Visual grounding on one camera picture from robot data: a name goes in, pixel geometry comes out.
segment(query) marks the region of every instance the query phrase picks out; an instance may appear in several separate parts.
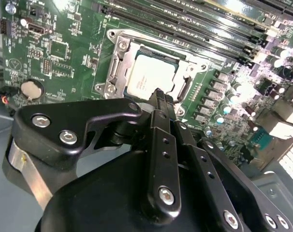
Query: dimm slot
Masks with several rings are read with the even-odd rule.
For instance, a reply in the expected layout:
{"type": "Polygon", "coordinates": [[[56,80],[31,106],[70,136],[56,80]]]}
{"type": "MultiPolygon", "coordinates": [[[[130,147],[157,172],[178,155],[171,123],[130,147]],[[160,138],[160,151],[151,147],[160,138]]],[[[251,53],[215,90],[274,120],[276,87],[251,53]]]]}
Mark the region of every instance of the dimm slot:
{"type": "MultiPolygon", "coordinates": [[[[187,1],[187,0],[183,0],[184,2],[187,2],[188,4],[191,4],[192,6],[195,6],[197,8],[201,8],[201,9],[206,9],[206,7],[204,7],[203,5],[201,4],[198,4],[198,3],[195,3],[195,2],[192,2],[192,1],[187,1]]],[[[233,34],[236,34],[238,36],[241,36],[243,38],[246,38],[246,39],[249,39],[250,36],[248,36],[248,34],[246,34],[245,32],[241,32],[239,30],[236,30],[232,27],[228,27],[226,24],[223,24],[222,22],[214,19],[214,18],[211,18],[211,17],[208,17],[206,15],[202,15],[202,14],[199,14],[199,12],[193,10],[193,9],[190,9],[190,8],[185,8],[185,7],[182,7],[178,4],[176,4],[175,2],[171,1],[171,0],[156,0],[156,2],[162,2],[162,3],[167,3],[169,4],[170,6],[173,6],[173,8],[175,10],[178,10],[178,11],[186,11],[186,14],[190,15],[190,16],[193,16],[193,17],[196,17],[197,19],[200,19],[201,21],[205,22],[205,23],[209,23],[210,25],[214,26],[214,27],[221,27],[221,26],[224,26],[225,29],[227,29],[227,31],[233,33],[233,34]]],[[[238,23],[240,24],[240,21],[238,20],[234,20],[235,23],[238,23]]]]}
{"type": "Polygon", "coordinates": [[[277,0],[244,0],[249,5],[256,6],[280,18],[293,20],[293,7],[277,0]]]}
{"type": "Polygon", "coordinates": [[[228,45],[234,47],[235,50],[238,50],[238,52],[242,52],[242,50],[244,48],[244,45],[241,43],[235,42],[235,41],[228,39],[228,38],[220,37],[220,36],[216,35],[215,33],[212,33],[206,29],[197,27],[187,21],[179,20],[177,18],[170,17],[169,15],[163,15],[162,14],[163,12],[158,11],[157,9],[148,8],[142,4],[139,4],[137,2],[133,2],[131,0],[121,0],[121,2],[122,3],[119,3],[120,6],[130,6],[130,7],[134,7],[135,9],[150,13],[152,15],[156,15],[160,18],[163,18],[165,20],[168,20],[168,21],[175,23],[180,29],[187,30],[191,33],[198,33],[207,40],[209,40],[209,39],[217,40],[219,43],[222,43],[224,46],[227,46],[227,44],[228,44],[228,45]]]}
{"type": "Polygon", "coordinates": [[[176,38],[180,40],[183,43],[187,43],[193,46],[196,46],[199,49],[206,50],[213,52],[215,54],[219,54],[222,57],[232,59],[234,61],[238,61],[239,56],[236,54],[231,54],[230,52],[225,51],[224,49],[220,49],[217,47],[214,47],[210,44],[204,43],[204,42],[198,42],[196,39],[186,36],[184,34],[181,34],[175,30],[169,29],[169,28],[163,28],[163,26],[154,24],[154,22],[148,21],[146,19],[141,19],[135,15],[132,15],[128,12],[121,11],[119,9],[112,9],[110,6],[106,10],[107,13],[109,13],[111,16],[116,16],[121,19],[124,19],[125,21],[130,21],[132,23],[136,23],[138,25],[148,27],[153,31],[157,31],[158,33],[164,34],[165,36],[171,36],[173,38],[176,38]]]}

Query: silver screw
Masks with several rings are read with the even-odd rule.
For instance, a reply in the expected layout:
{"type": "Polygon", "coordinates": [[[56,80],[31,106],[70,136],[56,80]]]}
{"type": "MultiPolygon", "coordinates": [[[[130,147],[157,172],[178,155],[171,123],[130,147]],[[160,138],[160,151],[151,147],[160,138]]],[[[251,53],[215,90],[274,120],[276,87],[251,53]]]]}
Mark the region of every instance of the silver screw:
{"type": "Polygon", "coordinates": [[[12,3],[8,3],[6,6],[5,6],[5,11],[8,13],[8,14],[11,14],[11,15],[14,15],[16,13],[16,7],[14,4],[12,3]]]}
{"type": "Polygon", "coordinates": [[[107,90],[108,90],[109,93],[114,93],[115,92],[115,89],[114,89],[113,85],[108,85],[107,90]]]}
{"type": "Polygon", "coordinates": [[[238,229],[239,227],[238,221],[231,212],[225,210],[224,218],[225,218],[225,221],[228,223],[228,225],[230,225],[233,229],[235,230],[238,229]]]}
{"type": "Polygon", "coordinates": [[[287,224],[287,222],[284,220],[284,218],[282,218],[280,215],[277,215],[278,220],[280,221],[281,225],[285,228],[285,229],[289,229],[289,225],[287,224]]]}
{"type": "Polygon", "coordinates": [[[161,188],[160,189],[160,198],[167,205],[172,205],[175,202],[174,195],[167,188],[161,188]]]}
{"type": "Polygon", "coordinates": [[[118,43],[118,47],[122,50],[125,51],[128,48],[128,44],[125,41],[120,41],[118,43]]]}
{"type": "Polygon", "coordinates": [[[206,144],[208,147],[210,147],[211,149],[214,148],[213,145],[212,145],[212,143],[210,143],[209,141],[206,141],[205,144],[206,144]]]}
{"type": "Polygon", "coordinates": [[[273,229],[276,229],[277,228],[277,224],[276,222],[268,215],[268,214],[265,214],[265,217],[266,217],[266,220],[268,222],[268,224],[273,228],[273,229]]]}
{"type": "Polygon", "coordinates": [[[64,130],[63,132],[60,133],[59,139],[68,145],[73,145],[78,141],[78,137],[76,136],[75,133],[73,133],[70,130],[64,130]]]}
{"type": "Polygon", "coordinates": [[[36,127],[45,128],[51,124],[51,121],[46,116],[35,116],[31,120],[36,127]]]}

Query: ram slot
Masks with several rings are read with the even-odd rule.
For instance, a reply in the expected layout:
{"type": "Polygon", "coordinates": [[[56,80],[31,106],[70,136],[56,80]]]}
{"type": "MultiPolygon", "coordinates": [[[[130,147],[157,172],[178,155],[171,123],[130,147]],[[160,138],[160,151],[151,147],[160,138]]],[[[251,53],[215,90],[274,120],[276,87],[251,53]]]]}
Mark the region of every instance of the ram slot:
{"type": "MultiPolygon", "coordinates": [[[[225,29],[227,29],[227,31],[229,31],[230,33],[233,33],[233,34],[236,34],[238,36],[241,36],[245,39],[249,39],[250,36],[249,36],[249,33],[247,32],[242,32],[242,31],[239,31],[237,29],[234,29],[232,27],[228,27],[226,24],[222,23],[221,21],[219,20],[216,20],[214,18],[211,18],[211,17],[208,17],[207,15],[203,15],[201,14],[201,12],[198,12],[198,11],[195,11],[191,8],[188,8],[188,7],[185,7],[185,6],[182,6],[180,4],[177,4],[175,3],[174,1],[171,1],[171,0],[149,0],[151,2],[162,2],[162,3],[166,3],[169,4],[171,7],[173,7],[175,10],[178,10],[178,11],[186,11],[186,14],[190,15],[190,16],[193,16],[193,17],[196,17],[197,19],[200,19],[201,21],[203,21],[204,23],[206,24],[210,24],[214,27],[217,27],[217,28],[220,28],[220,27],[226,27],[225,29]]],[[[200,8],[202,10],[206,9],[206,7],[204,7],[203,5],[201,4],[198,4],[198,3],[195,3],[195,2],[192,2],[192,1],[187,1],[187,0],[183,0],[184,2],[194,6],[194,7],[197,7],[197,8],[200,8]]],[[[234,20],[233,21],[234,23],[237,23],[237,24],[240,24],[240,21],[238,20],[234,20]]]]}
{"type": "Polygon", "coordinates": [[[194,25],[192,23],[189,23],[187,21],[179,20],[178,18],[171,17],[168,14],[164,15],[163,14],[164,12],[159,11],[157,9],[148,8],[148,7],[144,6],[144,5],[141,5],[141,4],[137,3],[137,2],[133,2],[131,0],[119,0],[119,2],[121,2],[121,3],[118,3],[118,4],[120,6],[122,6],[122,7],[132,7],[134,9],[138,9],[140,11],[147,12],[147,13],[149,13],[151,15],[155,15],[155,16],[157,16],[159,18],[165,19],[167,21],[170,21],[170,22],[176,24],[177,27],[179,29],[181,29],[181,30],[187,30],[190,33],[199,34],[205,40],[213,39],[217,43],[221,43],[224,47],[226,47],[226,49],[229,49],[229,47],[227,47],[227,45],[229,45],[229,46],[233,47],[233,49],[236,52],[242,52],[243,51],[244,45],[242,43],[238,43],[238,42],[236,42],[234,40],[231,40],[231,39],[228,39],[228,38],[220,37],[217,34],[211,32],[209,30],[206,30],[204,28],[198,27],[198,26],[196,26],[196,25],[194,25]]]}
{"type": "Polygon", "coordinates": [[[184,20],[184,18],[188,18],[188,19],[190,19],[191,22],[195,21],[205,27],[217,29],[219,31],[224,32],[225,34],[229,34],[230,38],[228,38],[228,37],[225,37],[225,38],[230,41],[226,41],[226,43],[228,43],[229,45],[234,46],[236,48],[242,48],[243,44],[245,44],[249,40],[249,36],[246,36],[246,37],[245,37],[245,35],[240,36],[240,35],[235,34],[234,32],[229,31],[230,27],[225,24],[214,25],[214,24],[211,24],[203,19],[194,17],[188,13],[185,14],[184,10],[181,10],[180,8],[168,7],[164,4],[156,3],[153,0],[149,0],[149,2],[154,2],[154,6],[160,6],[163,9],[163,12],[161,12],[161,14],[164,13],[164,10],[169,10],[170,12],[173,12],[175,14],[179,14],[182,17],[181,20],[184,22],[184,24],[188,27],[191,27],[193,30],[201,30],[201,31],[204,31],[205,33],[212,33],[213,35],[216,35],[216,36],[218,35],[218,32],[212,32],[211,30],[202,28],[202,26],[197,26],[196,24],[193,24],[193,23],[190,23],[190,22],[184,20]]]}
{"type": "Polygon", "coordinates": [[[133,15],[129,12],[124,12],[120,9],[114,9],[114,8],[111,8],[111,6],[108,6],[105,12],[109,13],[109,15],[111,15],[112,17],[117,17],[117,18],[123,19],[124,21],[135,23],[143,27],[148,27],[152,31],[156,31],[159,34],[172,37],[174,39],[179,40],[182,43],[189,44],[198,49],[209,51],[234,61],[238,61],[239,59],[238,54],[234,54],[232,52],[226,51],[225,49],[221,49],[211,44],[199,41],[193,37],[177,32],[173,29],[169,29],[169,28],[163,27],[162,25],[158,25],[154,23],[153,21],[149,21],[145,18],[137,17],[136,15],[133,15]]]}

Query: black metal arm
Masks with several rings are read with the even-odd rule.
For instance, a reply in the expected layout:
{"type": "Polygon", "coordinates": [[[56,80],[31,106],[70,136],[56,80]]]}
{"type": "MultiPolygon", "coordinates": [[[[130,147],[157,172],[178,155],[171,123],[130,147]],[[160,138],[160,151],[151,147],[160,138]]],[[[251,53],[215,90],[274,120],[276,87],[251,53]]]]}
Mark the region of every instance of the black metal arm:
{"type": "Polygon", "coordinates": [[[113,99],[16,113],[3,169],[43,208],[38,231],[293,232],[212,141],[193,139],[169,95],[158,89],[140,106],[113,99]],[[81,157],[122,144],[131,151],[77,178],[81,157]]]}

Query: gray surface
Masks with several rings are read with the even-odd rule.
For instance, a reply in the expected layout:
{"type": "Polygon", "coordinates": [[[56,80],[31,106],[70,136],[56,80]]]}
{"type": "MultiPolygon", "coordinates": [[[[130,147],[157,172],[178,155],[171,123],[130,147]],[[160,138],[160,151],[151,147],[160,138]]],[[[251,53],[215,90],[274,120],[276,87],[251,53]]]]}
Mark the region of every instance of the gray surface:
{"type": "MultiPolygon", "coordinates": [[[[8,127],[12,123],[8,116],[1,115],[6,115],[2,104],[0,130],[6,130],[0,133],[0,232],[32,232],[42,215],[42,210],[34,197],[7,181],[1,170],[10,132],[8,127]]],[[[103,165],[128,149],[128,146],[123,146],[117,151],[100,152],[81,159],[77,168],[78,176],[103,165]]]]}

